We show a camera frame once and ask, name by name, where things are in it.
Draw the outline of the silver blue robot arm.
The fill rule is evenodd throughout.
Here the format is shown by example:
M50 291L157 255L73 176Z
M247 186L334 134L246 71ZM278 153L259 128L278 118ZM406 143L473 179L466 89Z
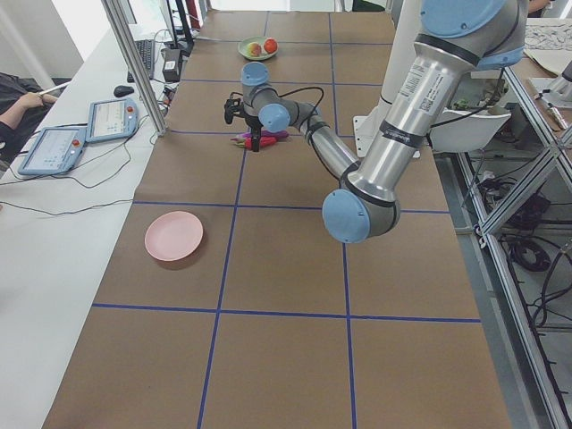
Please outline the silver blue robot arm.
M390 231L399 221L395 188L416 151L455 94L474 71L517 63L525 45L526 1L406 1L391 52L413 52L404 80L384 117L375 121L373 141L357 156L324 122L316 106L278 95L260 62L241 70L240 115L278 132L298 129L339 188L324 200L322 217L332 237L359 243Z

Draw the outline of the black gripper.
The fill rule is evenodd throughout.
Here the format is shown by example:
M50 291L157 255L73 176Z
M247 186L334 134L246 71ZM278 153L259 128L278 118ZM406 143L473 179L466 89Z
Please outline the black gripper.
M250 131L250 149L255 152L260 150L262 123L256 115L244 114L245 122Z

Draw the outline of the person forearm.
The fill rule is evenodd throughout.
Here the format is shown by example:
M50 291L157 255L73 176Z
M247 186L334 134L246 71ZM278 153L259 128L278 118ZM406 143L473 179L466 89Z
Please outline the person forearm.
M26 93L1 114L1 123L15 130L28 110L43 105L52 105L57 100L58 97L51 94Z

